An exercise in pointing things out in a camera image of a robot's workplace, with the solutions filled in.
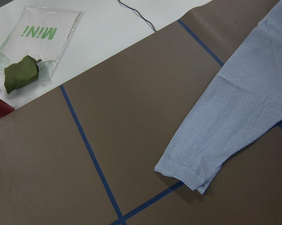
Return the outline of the light blue striped shirt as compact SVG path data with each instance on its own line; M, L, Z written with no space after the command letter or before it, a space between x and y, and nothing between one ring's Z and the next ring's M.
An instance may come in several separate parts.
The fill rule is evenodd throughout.
M223 163L282 120L282 0L226 61L154 170L203 194Z

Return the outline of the clear bag with green print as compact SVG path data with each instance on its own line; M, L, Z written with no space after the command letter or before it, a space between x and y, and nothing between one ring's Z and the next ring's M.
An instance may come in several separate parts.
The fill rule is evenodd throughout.
M28 55L38 61L38 81L49 82L81 15L81 11L26 6L0 47L0 79L4 68Z

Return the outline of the olive green cloth pouch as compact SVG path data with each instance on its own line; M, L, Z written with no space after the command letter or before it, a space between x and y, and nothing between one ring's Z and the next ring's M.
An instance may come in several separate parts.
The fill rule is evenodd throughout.
M36 60L27 55L18 63L13 63L4 68L4 86L7 94L38 80L39 68L37 64L39 62L41 62L41 59Z

